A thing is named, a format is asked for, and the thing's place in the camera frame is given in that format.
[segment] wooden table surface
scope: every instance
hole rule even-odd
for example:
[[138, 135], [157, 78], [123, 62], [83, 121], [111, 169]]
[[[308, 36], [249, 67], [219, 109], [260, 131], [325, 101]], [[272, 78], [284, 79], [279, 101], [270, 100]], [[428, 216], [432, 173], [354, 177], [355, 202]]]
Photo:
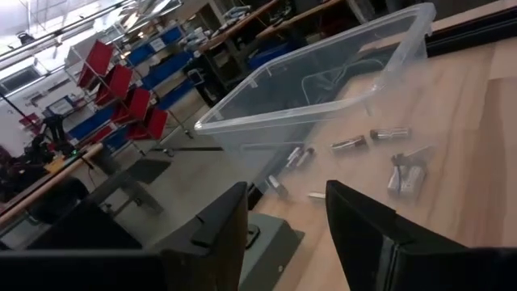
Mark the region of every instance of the wooden table surface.
[[261, 31], [258, 35], [257, 35], [257, 38], [263, 38], [263, 37], [268, 37], [272, 34], [275, 34], [277, 33], [278, 31], [282, 30], [282, 29], [286, 29], [286, 28], [289, 28], [291, 25], [293, 25], [295, 22], [297, 21], [300, 21], [306, 17], [309, 17], [310, 15], [313, 15], [313, 14], [316, 14], [324, 9], [327, 9], [327, 8], [331, 8], [332, 6], [342, 2], [343, 0], [329, 0], [321, 5], [318, 5], [312, 9], [309, 9], [303, 13], [300, 13], [298, 15], [295, 15], [293, 16], [291, 19], [288, 19], [288, 20], [285, 20], [283, 21], [281, 24], [279, 24], [278, 26], [274, 27], [274, 26], [269, 26], [269, 27], [266, 27], [266, 29], [264, 29], [263, 31]]
[[248, 16], [246, 16], [243, 20], [235, 23], [232, 27], [226, 29], [220, 35], [213, 37], [211, 40], [207, 41], [205, 44], [201, 45], [198, 49], [201, 53], [208, 51], [209, 49], [225, 42], [229, 37], [239, 32], [243, 27], [245, 27], [250, 21], [258, 18], [263, 13], [267, 12], [271, 9], [276, 3], [280, 0], [271, 0], [269, 3], [264, 4], [257, 10], [251, 12]]
[[[102, 149], [103, 144], [98, 143], [95, 145], [91, 145], [88, 148], [86, 148], [86, 153], [84, 153], [82, 157], [86, 159], [91, 158], [98, 152], [100, 152]], [[73, 171], [79, 168], [83, 163], [84, 161], [82, 159], [79, 159], [75, 162], [72, 162], [70, 165], [63, 165], [65, 169], [59, 172], [57, 175], [54, 174], [54, 171], [53, 173], [50, 173], [47, 176], [41, 178], [39, 181], [35, 182], [31, 187], [27, 188], [22, 193], [18, 194], [15, 198], [13, 198], [13, 200], [9, 202], [12, 203], [14, 202], [14, 200], [17, 200], [17, 204], [5, 212], [2, 211], [2, 214], [0, 214], [0, 226], [3, 226], [12, 218], [24, 211], [26, 207], [34, 203], [34, 201], [43, 196], [51, 187], [62, 181], [65, 177], [67, 177]]]
[[[514, 6], [500, 1], [452, 16], [433, 25], [443, 28], [480, 15]], [[469, 247], [517, 247], [517, 38], [466, 49], [427, 61], [401, 78], [411, 84], [402, 95], [389, 95], [374, 103], [388, 113], [366, 118], [364, 111], [340, 122], [317, 126], [313, 140], [314, 164], [297, 173], [280, 176], [294, 196], [324, 192], [328, 179], [339, 179], [372, 198], [396, 209], [430, 230]], [[369, 84], [358, 78], [343, 98]], [[411, 124], [414, 138], [405, 144], [371, 146], [371, 152], [334, 157], [328, 144], [340, 137], [368, 134], [379, 124]], [[414, 199], [400, 199], [386, 191], [393, 170], [386, 159], [392, 152], [433, 143], [435, 154], [422, 191]], [[281, 200], [264, 196], [254, 209], [286, 219], [292, 228], [305, 232], [301, 245], [285, 268], [276, 290], [348, 290], [347, 280], [326, 221], [323, 200]]]

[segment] clear plastic storage bin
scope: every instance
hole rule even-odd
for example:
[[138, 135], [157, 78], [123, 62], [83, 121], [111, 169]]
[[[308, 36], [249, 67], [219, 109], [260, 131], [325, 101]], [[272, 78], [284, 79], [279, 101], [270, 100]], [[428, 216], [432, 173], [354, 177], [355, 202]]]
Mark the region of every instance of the clear plastic storage bin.
[[338, 179], [417, 196], [439, 139], [426, 126], [435, 111], [420, 102], [434, 17], [432, 4], [412, 6], [269, 61], [195, 130], [265, 193], [307, 197]]

